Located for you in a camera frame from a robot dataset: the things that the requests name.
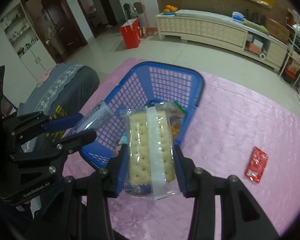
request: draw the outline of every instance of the blue plate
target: blue plate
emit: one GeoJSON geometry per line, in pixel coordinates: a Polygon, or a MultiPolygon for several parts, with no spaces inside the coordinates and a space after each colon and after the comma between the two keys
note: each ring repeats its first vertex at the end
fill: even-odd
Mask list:
{"type": "Polygon", "coordinates": [[[175,15],[175,12],[164,12],[163,15],[175,15]]]}

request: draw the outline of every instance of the white tv cabinet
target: white tv cabinet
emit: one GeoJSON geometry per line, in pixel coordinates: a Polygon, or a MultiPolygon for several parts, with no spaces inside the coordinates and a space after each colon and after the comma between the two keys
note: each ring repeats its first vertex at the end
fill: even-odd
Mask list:
{"type": "Polygon", "coordinates": [[[193,10],[179,10],[176,15],[156,16],[159,38],[166,35],[180,36],[182,40],[196,41],[228,49],[247,57],[258,60],[279,71],[288,46],[276,38],[261,31],[234,21],[231,17],[193,10]],[[245,44],[248,33],[257,34],[264,38],[266,58],[261,59],[257,54],[246,50],[245,44]]]}

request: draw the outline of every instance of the cracker package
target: cracker package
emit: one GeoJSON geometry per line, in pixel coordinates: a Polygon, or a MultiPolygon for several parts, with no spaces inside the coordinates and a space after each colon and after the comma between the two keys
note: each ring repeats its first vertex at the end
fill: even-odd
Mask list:
{"type": "Polygon", "coordinates": [[[124,190],[135,196],[160,199],[174,194],[174,171],[169,113],[162,107],[127,111],[129,169],[124,190]]]}

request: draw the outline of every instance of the red gift bag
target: red gift bag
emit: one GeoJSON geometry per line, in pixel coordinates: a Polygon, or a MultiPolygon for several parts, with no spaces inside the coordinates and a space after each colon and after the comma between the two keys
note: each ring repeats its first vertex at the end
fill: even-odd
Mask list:
{"type": "Polygon", "coordinates": [[[142,34],[139,27],[139,19],[128,20],[124,25],[120,27],[120,31],[127,49],[139,47],[140,41],[142,39],[142,34]]]}

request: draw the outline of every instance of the wooden door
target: wooden door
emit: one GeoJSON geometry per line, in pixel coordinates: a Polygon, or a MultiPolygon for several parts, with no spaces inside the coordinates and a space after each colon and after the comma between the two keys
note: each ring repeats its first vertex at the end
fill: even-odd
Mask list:
{"type": "Polygon", "coordinates": [[[59,38],[67,51],[75,50],[82,46],[77,31],[64,12],[61,0],[41,0],[51,21],[56,27],[56,37],[59,38]]]}
{"type": "Polygon", "coordinates": [[[48,70],[55,66],[56,62],[51,57],[41,41],[37,41],[34,45],[32,45],[30,50],[45,70],[48,70]]]}
{"type": "Polygon", "coordinates": [[[26,66],[26,68],[29,70],[29,72],[34,76],[34,78],[38,81],[45,69],[42,67],[42,65],[35,58],[32,51],[28,50],[20,58],[20,60],[26,66]]]}

